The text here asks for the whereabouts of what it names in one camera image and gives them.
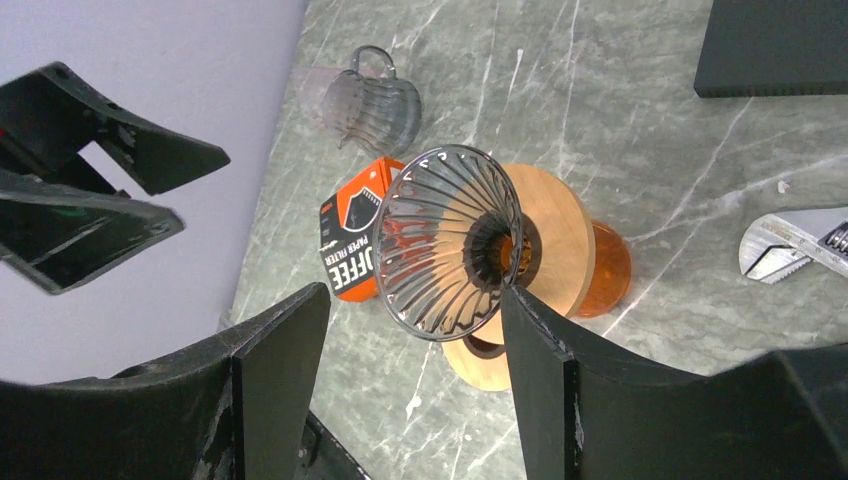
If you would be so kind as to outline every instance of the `orange box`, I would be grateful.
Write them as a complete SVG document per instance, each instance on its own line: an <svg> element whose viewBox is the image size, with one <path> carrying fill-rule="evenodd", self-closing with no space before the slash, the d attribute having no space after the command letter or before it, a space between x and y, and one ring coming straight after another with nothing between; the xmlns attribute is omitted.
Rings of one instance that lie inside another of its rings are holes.
<svg viewBox="0 0 848 480"><path fill-rule="evenodd" d="M380 157L321 205L321 260L330 291L346 302L377 295L371 238L380 201L403 164Z"/></svg>

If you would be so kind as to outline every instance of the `round wooden board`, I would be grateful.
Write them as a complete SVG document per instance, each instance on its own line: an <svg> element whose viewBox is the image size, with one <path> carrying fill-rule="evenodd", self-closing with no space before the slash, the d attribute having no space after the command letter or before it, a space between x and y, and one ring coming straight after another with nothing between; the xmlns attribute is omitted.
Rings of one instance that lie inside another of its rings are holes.
<svg viewBox="0 0 848 480"><path fill-rule="evenodd" d="M442 343L451 368L472 387L486 392L500 392L512 386L506 352L495 358L480 358L462 340Z"/></svg>
<svg viewBox="0 0 848 480"><path fill-rule="evenodd" d="M542 247L536 275L529 284L520 281L519 284L557 313L571 315L583 302L592 282L595 267L592 219L577 194L545 170L520 164L503 165L503 169L515 186L522 213L539 232ZM473 335L503 345L500 311Z"/></svg>

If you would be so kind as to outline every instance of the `lavender wall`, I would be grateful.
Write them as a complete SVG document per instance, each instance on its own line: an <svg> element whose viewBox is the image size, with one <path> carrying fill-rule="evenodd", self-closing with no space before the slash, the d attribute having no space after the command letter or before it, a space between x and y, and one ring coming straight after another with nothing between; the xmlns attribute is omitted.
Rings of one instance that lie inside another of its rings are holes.
<svg viewBox="0 0 848 480"><path fill-rule="evenodd" d="M306 0L0 2L0 83L54 60L232 163L151 201L186 230L58 297L0 264L0 378L110 376L214 333L247 247ZM83 155L148 199L99 148Z"/></svg>

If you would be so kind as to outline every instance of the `gray marble surface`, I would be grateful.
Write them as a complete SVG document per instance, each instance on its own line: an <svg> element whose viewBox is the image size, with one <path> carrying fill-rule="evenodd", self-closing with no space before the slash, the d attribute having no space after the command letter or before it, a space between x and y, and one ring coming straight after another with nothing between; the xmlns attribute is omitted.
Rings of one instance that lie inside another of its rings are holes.
<svg viewBox="0 0 848 480"><path fill-rule="evenodd" d="M774 347L848 340L848 280L739 273L746 226L848 203L848 97L701 100L708 0L313 0L297 64L389 49L425 102L411 154L467 143L563 178L630 245L633 285L585 325L709 374ZM372 159L337 150L289 88L233 316L310 281L318 206ZM376 479L520 479L512 397L463 383L377 301L333 307L312 409Z"/></svg>

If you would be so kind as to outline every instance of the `pitcher handle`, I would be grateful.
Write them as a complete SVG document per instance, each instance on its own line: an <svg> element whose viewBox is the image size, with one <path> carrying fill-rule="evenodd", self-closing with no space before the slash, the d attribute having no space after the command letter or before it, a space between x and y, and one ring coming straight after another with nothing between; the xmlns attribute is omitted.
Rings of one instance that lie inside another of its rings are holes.
<svg viewBox="0 0 848 480"><path fill-rule="evenodd" d="M359 73L359 56L366 50L376 53L383 60L389 70L389 78L392 80L397 79L397 71L395 70L395 62L392 60L392 56L389 55L389 52L374 45L363 45L353 51L353 58L350 59L351 70Z"/></svg>

